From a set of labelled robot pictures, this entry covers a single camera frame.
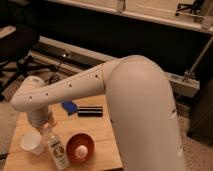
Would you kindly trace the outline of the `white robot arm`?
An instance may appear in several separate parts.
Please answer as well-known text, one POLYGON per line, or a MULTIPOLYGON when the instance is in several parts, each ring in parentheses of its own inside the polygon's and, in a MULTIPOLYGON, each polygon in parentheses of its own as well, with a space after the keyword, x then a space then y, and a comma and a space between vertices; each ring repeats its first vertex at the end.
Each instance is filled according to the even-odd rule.
POLYGON ((173 91, 166 73, 141 55, 107 61, 47 85, 27 77, 11 99, 41 129, 49 106, 104 94, 124 171, 186 171, 173 91))

